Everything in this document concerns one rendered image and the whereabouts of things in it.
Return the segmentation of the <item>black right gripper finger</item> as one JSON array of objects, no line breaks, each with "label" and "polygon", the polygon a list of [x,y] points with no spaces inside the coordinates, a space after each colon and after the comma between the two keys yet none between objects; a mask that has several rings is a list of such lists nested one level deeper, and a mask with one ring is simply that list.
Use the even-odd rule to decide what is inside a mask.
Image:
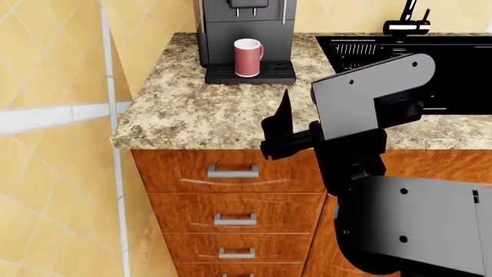
[{"label": "black right gripper finger", "polygon": [[261,128],[264,133],[264,140],[274,140],[281,135],[280,125],[278,124],[278,117],[272,115],[261,121]]},{"label": "black right gripper finger", "polygon": [[275,112],[274,126],[276,127],[276,136],[290,135],[293,133],[291,101],[288,89],[285,89],[278,110]]}]

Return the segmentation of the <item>red mug with white interior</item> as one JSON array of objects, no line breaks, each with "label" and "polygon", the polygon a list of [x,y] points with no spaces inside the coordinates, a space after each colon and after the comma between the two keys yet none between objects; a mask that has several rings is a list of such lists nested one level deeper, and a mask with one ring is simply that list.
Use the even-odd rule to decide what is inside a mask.
[{"label": "red mug with white interior", "polygon": [[234,73],[253,78],[261,71],[264,46],[255,39],[242,38],[234,42]]}]

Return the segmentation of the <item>dark grey coffee machine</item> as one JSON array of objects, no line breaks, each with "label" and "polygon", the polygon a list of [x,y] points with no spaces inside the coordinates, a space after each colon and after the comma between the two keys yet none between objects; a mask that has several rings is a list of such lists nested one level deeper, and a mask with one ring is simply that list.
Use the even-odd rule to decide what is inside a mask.
[{"label": "dark grey coffee machine", "polygon": [[[208,84],[296,82],[291,50],[297,0],[192,0],[199,61]],[[234,72],[234,43],[252,38],[264,47],[258,75]]]}]

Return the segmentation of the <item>wide wooden drawer front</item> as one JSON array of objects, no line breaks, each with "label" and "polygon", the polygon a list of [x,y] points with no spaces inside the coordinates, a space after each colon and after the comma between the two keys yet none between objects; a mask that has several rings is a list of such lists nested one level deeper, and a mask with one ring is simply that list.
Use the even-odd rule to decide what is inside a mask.
[{"label": "wide wooden drawer front", "polygon": [[[323,192],[313,149],[267,160],[258,149],[134,149],[131,152],[148,192]],[[250,170],[256,179],[209,179],[217,170]]]}]

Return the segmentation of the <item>black sink faucet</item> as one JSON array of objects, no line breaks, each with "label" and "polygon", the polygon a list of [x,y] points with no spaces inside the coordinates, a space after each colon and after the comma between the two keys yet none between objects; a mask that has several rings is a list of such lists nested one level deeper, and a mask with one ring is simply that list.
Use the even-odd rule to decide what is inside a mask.
[{"label": "black sink faucet", "polygon": [[392,36],[426,35],[430,31],[431,23],[427,19],[430,13],[428,8],[421,20],[411,20],[417,0],[407,0],[399,20],[387,20],[383,25],[383,34]]}]

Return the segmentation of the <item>black kitchen sink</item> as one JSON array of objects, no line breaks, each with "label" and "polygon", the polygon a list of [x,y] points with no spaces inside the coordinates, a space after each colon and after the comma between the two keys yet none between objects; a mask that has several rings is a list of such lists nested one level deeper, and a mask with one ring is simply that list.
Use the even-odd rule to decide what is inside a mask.
[{"label": "black kitchen sink", "polygon": [[332,68],[344,72],[423,53],[436,63],[425,115],[492,115],[492,36],[317,36]]}]

